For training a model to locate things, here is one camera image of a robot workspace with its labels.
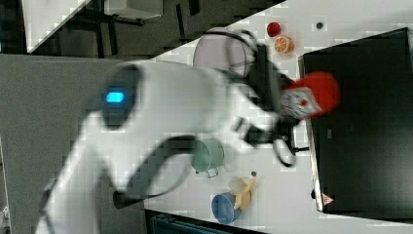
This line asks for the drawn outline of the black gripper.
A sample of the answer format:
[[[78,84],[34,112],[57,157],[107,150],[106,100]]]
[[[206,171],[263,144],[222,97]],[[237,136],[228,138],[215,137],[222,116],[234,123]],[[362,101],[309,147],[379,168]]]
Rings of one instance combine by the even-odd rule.
[[[277,67],[269,60],[265,45],[259,44],[252,55],[253,62],[249,64],[248,71],[243,75],[243,83],[257,94],[257,97],[252,97],[250,100],[266,113],[281,117],[280,121],[270,124],[269,130],[260,130],[257,125],[250,125],[244,141],[251,146],[257,146],[262,143],[272,143],[276,138],[288,135],[299,120],[284,116],[281,110],[281,92],[292,83],[292,80],[285,74],[279,73]]]

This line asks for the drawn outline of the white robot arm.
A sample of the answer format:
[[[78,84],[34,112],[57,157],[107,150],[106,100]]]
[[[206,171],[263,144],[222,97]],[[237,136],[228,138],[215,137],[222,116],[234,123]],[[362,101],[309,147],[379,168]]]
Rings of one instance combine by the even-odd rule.
[[[172,61],[120,63],[107,74],[99,106],[84,120],[56,180],[45,190],[35,234],[99,234],[94,188],[109,174],[117,192],[137,201],[169,175],[176,157],[191,155],[199,135],[244,154],[275,137],[281,92],[290,79],[265,47],[246,75]]]

